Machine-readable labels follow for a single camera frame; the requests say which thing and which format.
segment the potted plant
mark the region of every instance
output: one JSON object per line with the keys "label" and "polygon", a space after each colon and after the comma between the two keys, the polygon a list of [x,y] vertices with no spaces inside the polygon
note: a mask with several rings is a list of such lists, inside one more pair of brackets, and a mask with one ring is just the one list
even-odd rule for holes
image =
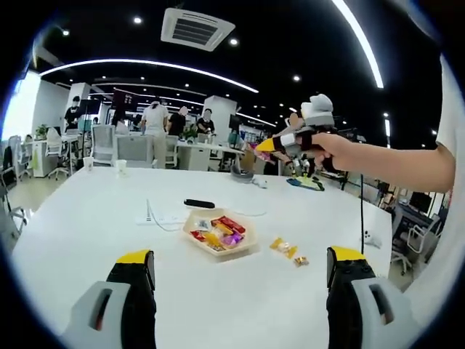
{"label": "potted plant", "polygon": [[36,139],[37,140],[46,140],[47,139],[47,129],[48,127],[45,124],[37,127],[36,129]]}
{"label": "potted plant", "polygon": [[194,124],[190,125],[182,135],[186,139],[187,143],[193,144],[197,138],[197,126]]}

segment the white shirt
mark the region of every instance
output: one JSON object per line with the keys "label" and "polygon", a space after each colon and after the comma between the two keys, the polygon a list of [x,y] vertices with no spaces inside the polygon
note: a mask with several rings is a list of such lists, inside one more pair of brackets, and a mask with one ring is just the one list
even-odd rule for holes
{"label": "white shirt", "polygon": [[414,318],[428,326],[458,278],[465,256],[465,103],[446,59],[442,63],[442,114],[437,142],[456,159],[456,177],[444,229],[434,254],[420,276],[405,291]]}
{"label": "white shirt", "polygon": [[147,135],[160,135],[165,133],[163,128],[163,120],[168,118],[168,109],[163,105],[157,105],[155,108],[151,106],[144,109],[142,120],[146,120],[145,134]]}

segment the small tray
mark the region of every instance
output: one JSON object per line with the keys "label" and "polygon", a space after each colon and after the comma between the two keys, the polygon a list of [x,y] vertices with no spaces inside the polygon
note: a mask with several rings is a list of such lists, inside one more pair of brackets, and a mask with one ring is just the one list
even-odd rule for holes
{"label": "small tray", "polygon": [[[235,222],[239,223],[246,229],[246,232],[244,234],[244,239],[236,248],[226,249],[224,251],[215,251],[204,242],[201,242],[194,238],[190,232],[192,230],[198,229],[198,227],[195,225],[195,222],[198,217],[204,218],[206,220],[214,220],[216,218],[220,218],[221,216],[226,216],[231,220],[234,220]],[[226,209],[193,209],[186,223],[184,224],[182,231],[184,235],[186,235],[186,237],[189,240],[191,240],[194,244],[196,244],[198,247],[217,257],[228,256],[230,254],[242,252],[247,249],[250,249],[251,247],[257,244],[254,224],[245,217],[237,216],[236,214],[233,214],[232,212],[229,212]]]}

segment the human arm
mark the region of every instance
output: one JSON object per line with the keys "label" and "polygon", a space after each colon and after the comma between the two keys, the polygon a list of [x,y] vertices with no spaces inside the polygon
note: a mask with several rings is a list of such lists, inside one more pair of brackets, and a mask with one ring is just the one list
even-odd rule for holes
{"label": "human arm", "polygon": [[359,172],[401,188],[444,193],[453,187],[456,161],[441,144],[433,151],[399,151],[326,133],[314,135],[312,143],[324,149],[313,152],[318,166],[333,156],[335,169]]}

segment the recessed light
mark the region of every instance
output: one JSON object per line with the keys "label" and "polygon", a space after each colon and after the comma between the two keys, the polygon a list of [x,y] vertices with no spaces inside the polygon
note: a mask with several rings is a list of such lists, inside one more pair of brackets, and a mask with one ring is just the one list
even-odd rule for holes
{"label": "recessed light", "polygon": [[230,45],[234,46],[234,47],[238,46],[239,45],[239,40],[234,39],[234,38],[230,39]]}

